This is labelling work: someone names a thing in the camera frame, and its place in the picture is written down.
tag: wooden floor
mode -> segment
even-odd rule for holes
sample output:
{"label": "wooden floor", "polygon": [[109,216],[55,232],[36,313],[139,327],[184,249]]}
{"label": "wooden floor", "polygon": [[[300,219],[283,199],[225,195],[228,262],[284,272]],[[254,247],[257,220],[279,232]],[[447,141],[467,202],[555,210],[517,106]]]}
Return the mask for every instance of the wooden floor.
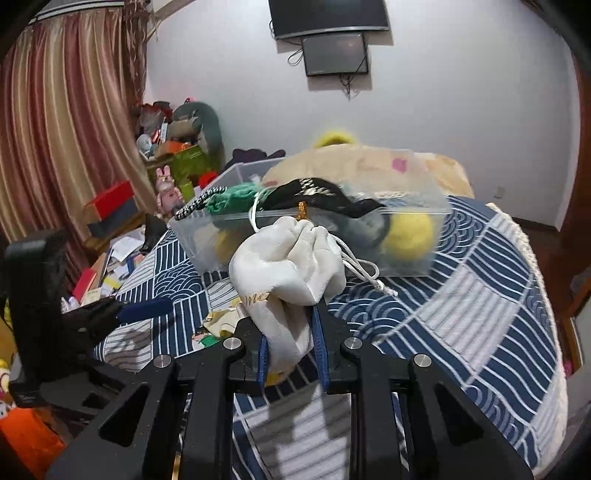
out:
{"label": "wooden floor", "polygon": [[544,277],[546,292],[558,326],[558,340],[563,356],[565,359],[570,359],[570,349],[562,321],[573,301],[570,283],[575,275],[591,265],[591,254],[589,249],[561,245],[557,231],[523,224],[521,228],[530,238],[531,248],[538,259],[538,265]]}

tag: blue gripper pad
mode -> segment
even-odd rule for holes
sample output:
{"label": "blue gripper pad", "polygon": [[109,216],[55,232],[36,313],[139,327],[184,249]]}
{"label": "blue gripper pad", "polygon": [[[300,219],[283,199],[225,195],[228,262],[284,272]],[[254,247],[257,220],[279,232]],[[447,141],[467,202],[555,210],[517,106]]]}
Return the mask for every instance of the blue gripper pad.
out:
{"label": "blue gripper pad", "polygon": [[122,325],[127,323],[139,322],[140,320],[160,317],[173,311],[173,301],[167,298],[156,298],[152,300],[141,301],[139,303],[129,303],[124,305],[117,318]]}
{"label": "blue gripper pad", "polygon": [[314,306],[312,309],[310,325],[314,340],[314,356],[316,357],[318,379],[320,380],[320,385],[322,385],[322,390],[326,391],[330,385],[328,353],[326,351],[324,332],[322,331],[322,323],[320,322],[320,313],[318,312],[317,306]]}
{"label": "blue gripper pad", "polygon": [[267,344],[267,337],[262,336],[261,347],[259,348],[259,368],[256,372],[256,383],[261,387],[261,390],[265,388],[267,383],[267,371],[269,368],[269,345]]}

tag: pink bunny toy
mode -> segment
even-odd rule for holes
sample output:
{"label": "pink bunny toy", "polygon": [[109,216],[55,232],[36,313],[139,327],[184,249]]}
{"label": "pink bunny toy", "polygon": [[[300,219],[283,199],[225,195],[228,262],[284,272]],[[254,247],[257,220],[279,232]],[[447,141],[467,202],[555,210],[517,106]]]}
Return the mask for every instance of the pink bunny toy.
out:
{"label": "pink bunny toy", "polygon": [[174,186],[168,165],[164,166],[164,172],[160,168],[156,169],[156,190],[161,215],[169,216],[184,205],[183,194]]}

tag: triangular cutout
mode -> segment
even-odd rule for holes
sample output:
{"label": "triangular cutout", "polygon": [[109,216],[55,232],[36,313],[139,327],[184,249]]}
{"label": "triangular cutout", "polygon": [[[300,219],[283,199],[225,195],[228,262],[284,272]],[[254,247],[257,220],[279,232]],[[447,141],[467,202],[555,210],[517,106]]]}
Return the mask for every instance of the triangular cutout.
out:
{"label": "triangular cutout", "polygon": [[131,445],[148,393],[150,393],[150,387],[147,384],[140,385],[129,400],[100,428],[100,438],[122,447]]}
{"label": "triangular cutout", "polygon": [[462,408],[446,387],[437,384],[435,395],[445,421],[447,436],[452,445],[460,446],[482,438],[484,431],[480,425]]}

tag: bunny ears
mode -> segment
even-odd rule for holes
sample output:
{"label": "bunny ears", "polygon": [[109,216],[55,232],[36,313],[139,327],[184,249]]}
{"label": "bunny ears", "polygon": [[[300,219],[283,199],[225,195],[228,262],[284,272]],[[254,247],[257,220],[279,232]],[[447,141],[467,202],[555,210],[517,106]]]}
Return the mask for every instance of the bunny ears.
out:
{"label": "bunny ears", "polygon": [[164,172],[161,168],[156,168],[156,176],[157,177],[170,177],[170,167],[168,165],[164,166]]}

